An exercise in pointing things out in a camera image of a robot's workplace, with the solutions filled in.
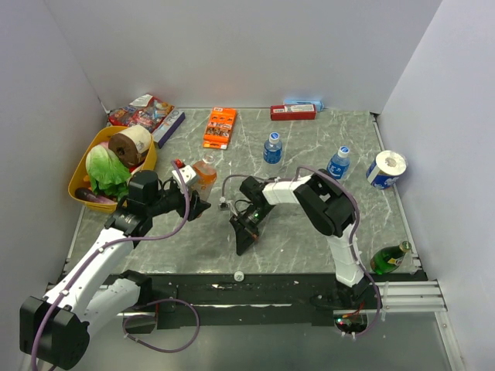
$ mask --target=cabbage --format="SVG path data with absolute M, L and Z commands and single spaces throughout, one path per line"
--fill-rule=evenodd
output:
M 104 193 L 117 199 L 127 195 L 127 181 L 131 178 L 117 155 L 103 145 L 93 147 L 86 156 L 86 171 L 95 194 Z

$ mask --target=basket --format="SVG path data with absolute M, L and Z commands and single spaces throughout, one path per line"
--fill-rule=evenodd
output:
M 80 187 L 88 188 L 90 186 L 89 182 L 84 181 L 84 177 L 87 175 L 86 172 L 86 156 L 88 152 L 96 145 L 99 145 L 102 141 L 109 141 L 113 134 L 117 134 L 119 131 L 126 129 L 125 126 L 109 126 L 101 130 L 96 137 L 94 137 L 90 146 L 84 153 L 83 158 L 80 160 L 79 165 L 76 168 L 75 173 L 72 175 L 72 179 L 69 182 L 69 195 L 79 203 L 86 205 L 88 209 L 101 211 L 102 213 L 113 213 L 117 208 L 117 203 L 114 205 L 106 205 L 102 203 L 90 203 L 82 199 L 78 199 L 75 195 L 76 189 Z M 156 164 L 156 149 L 155 144 L 152 141 L 152 145 L 149 147 L 146 159 L 142 164 L 142 170 L 153 170 Z

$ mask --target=toilet paper roll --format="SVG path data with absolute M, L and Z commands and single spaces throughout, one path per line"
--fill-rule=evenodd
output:
M 366 178 L 373 187 L 386 189 L 395 184 L 407 167 L 408 162 L 403 155 L 394 151 L 382 151 L 371 163 Z
M 142 126 L 135 125 L 112 135 L 108 148 L 120 158 L 125 166 L 131 168 L 145 160 L 152 141 L 153 137 L 149 131 Z

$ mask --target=gray marble surface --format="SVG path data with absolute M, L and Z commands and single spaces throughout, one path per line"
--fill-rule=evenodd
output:
M 261 225 L 259 241 L 238 257 L 229 212 L 219 211 L 217 204 L 221 182 L 229 174 L 288 177 L 295 174 L 298 165 L 324 168 L 341 145 L 350 147 L 351 165 L 343 184 L 359 203 L 362 221 L 357 244 L 364 264 L 369 269 L 376 251 L 407 239 L 394 191 L 375 189 L 366 180 L 367 167 L 380 151 L 368 113 L 324 111 L 318 113 L 314 121 L 270 121 L 268 109 L 240 109 L 229 148 L 221 151 L 202 147 L 210 110 L 185 111 L 186 120 L 159 150 L 155 170 L 161 179 L 167 179 L 171 176 L 169 163 L 174 158 L 193 164 L 204 153 L 213 153 L 218 171 L 217 183 L 209 198 L 213 205 L 174 237 L 141 242 L 115 273 L 126 269 L 146 274 L 334 272 L 326 239 L 314 229 L 300 206 L 276 206 Z M 263 143 L 272 131 L 281 135 L 283 159 L 281 165 L 267 168 L 262 156 Z M 238 191 L 240 184 L 241 179 L 228 181 L 227 199 L 242 196 Z M 90 248 L 107 217 L 107 214 L 85 210 L 69 267 Z M 177 213 L 156 217 L 149 235 L 168 233 L 179 221 Z M 396 272 L 413 270 L 408 256 Z

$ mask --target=gray floor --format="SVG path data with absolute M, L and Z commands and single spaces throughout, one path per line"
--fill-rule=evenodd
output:
M 324 111 L 314 121 L 270 121 L 268 109 L 241 109 L 226 151 L 205 150 L 202 137 L 210 110 L 186 110 L 186 120 L 159 150 L 156 171 L 161 179 L 171 176 L 170 161 L 181 158 L 192 164 L 206 152 L 216 157 L 217 184 L 209 201 L 213 203 L 198 220 L 187 223 L 173 238 L 140 243 L 115 270 L 132 269 L 159 273 L 312 273 L 334 272 L 326 239 L 319 234 L 299 206 L 276 206 L 261 227 L 259 241 L 242 257 L 235 254 L 235 235 L 229 213 L 217 209 L 221 181 L 229 174 L 293 176 L 298 165 L 326 167 L 341 145 L 351 151 L 349 176 L 343 184 L 355 195 L 362 216 L 357 243 L 362 259 L 369 261 L 379 249 L 406 240 L 395 194 L 381 191 L 366 180 L 365 172 L 381 150 L 371 116 L 366 112 Z M 278 131 L 284 145 L 282 165 L 267 168 L 262 158 L 263 142 Z M 240 198 L 240 180 L 227 184 L 227 197 Z M 86 253 L 100 233 L 107 215 L 86 210 L 77 234 L 69 268 Z M 176 213 L 154 220 L 150 235 L 171 231 L 179 222 Z M 396 272 L 413 272 L 407 257 Z
M 141 335 L 164 348 L 181 346 L 193 328 Z M 73 371 L 448 371 L 435 315 L 387 314 L 353 342 L 335 328 L 310 325 L 202 327 L 177 354 L 153 352 L 123 339 L 121 320 L 106 325 Z

